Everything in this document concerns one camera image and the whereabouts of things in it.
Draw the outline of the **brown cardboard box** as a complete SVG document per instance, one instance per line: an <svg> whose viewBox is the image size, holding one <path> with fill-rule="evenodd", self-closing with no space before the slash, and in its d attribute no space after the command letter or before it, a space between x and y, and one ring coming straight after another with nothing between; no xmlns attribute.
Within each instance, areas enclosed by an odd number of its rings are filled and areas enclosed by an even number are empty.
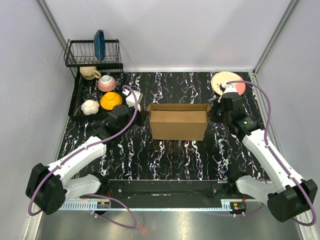
<svg viewBox="0 0 320 240"><path fill-rule="evenodd" d="M149 112L153 140L203 141L209 122L209 104L152 103Z"/></svg>

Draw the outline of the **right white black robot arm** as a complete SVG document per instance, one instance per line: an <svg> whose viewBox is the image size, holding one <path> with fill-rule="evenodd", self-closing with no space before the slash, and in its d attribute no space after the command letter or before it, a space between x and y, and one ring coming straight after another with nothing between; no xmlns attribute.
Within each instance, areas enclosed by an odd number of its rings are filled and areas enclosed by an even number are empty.
<svg viewBox="0 0 320 240"><path fill-rule="evenodd" d="M223 190L235 199L247 195L260 201L282 223L311 211L311 222L304 222L303 226L313 226L317 221L313 206L317 184L312 179L304 180L285 161L268 139L267 128L254 116L246 114L243 99L236 91L223 93L217 106L216 118L225 122L229 130L250 150L271 180L268 184L239 172L228 177Z"/></svg>

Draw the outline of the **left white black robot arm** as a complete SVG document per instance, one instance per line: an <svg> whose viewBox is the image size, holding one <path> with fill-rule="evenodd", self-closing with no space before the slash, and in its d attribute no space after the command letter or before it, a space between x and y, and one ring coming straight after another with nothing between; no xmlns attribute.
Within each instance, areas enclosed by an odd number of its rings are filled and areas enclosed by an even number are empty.
<svg viewBox="0 0 320 240"><path fill-rule="evenodd" d="M108 186L97 173L80 178L74 178L74 175L105 155L114 141L130 128L142 126L148 115L142 107L117 105L77 149L48 165L35 165L25 190L29 204L37 205L46 215L51 215L68 200L89 194L103 198L108 193Z"/></svg>

